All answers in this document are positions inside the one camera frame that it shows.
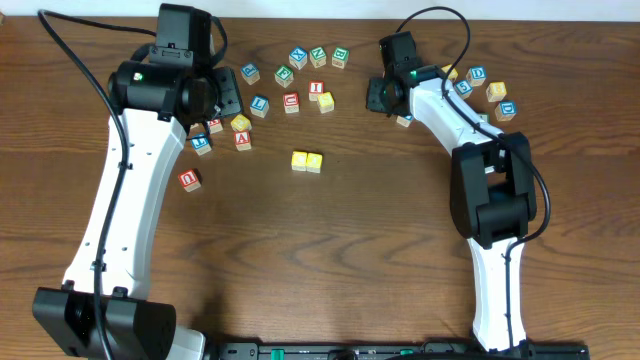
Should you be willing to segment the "yellow C block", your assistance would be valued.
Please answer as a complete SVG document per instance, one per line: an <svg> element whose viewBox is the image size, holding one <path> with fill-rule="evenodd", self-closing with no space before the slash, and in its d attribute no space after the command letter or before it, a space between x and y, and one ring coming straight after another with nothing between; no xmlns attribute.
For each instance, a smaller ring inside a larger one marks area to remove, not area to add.
<svg viewBox="0 0 640 360"><path fill-rule="evenodd" d="M306 171L308 153L303 151L294 151L291 157L291 168L294 171Z"/></svg>

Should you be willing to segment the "yellow O block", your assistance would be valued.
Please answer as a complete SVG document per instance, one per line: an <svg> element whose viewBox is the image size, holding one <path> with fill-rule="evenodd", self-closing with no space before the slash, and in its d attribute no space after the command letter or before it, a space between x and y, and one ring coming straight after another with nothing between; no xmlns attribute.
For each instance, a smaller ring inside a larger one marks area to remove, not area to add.
<svg viewBox="0 0 640 360"><path fill-rule="evenodd" d="M320 173L322 168L322 163L323 163L322 154L309 152L307 154L306 164L305 164L306 171L312 172L312 173Z"/></svg>

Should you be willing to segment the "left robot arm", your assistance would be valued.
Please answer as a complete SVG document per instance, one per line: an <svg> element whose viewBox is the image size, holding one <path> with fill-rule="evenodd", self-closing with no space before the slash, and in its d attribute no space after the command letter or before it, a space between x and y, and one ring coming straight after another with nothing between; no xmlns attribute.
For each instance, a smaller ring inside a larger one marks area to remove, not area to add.
<svg viewBox="0 0 640 360"><path fill-rule="evenodd" d="M32 312L69 356L209 359L206 336L150 300L155 231L172 169L194 124L237 115L242 100L210 13L162 4L150 43L98 88L110 117L104 169L81 245L59 288Z"/></svg>

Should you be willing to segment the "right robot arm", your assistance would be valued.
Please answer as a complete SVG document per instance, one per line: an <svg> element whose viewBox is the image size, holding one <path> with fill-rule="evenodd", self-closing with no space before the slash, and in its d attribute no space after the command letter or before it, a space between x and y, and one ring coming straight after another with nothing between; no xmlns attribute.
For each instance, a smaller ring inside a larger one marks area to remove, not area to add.
<svg viewBox="0 0 640 360"><path fill-rule="evenodd" d="M529 142L482 120L439 66L423 64L410 33L384 37L379 46L384 72L369 81L367 107L412 117L449 153L450 212L473 260L474 336L487 352L515 348L526 339L517 242L537 211Z"/></svg>

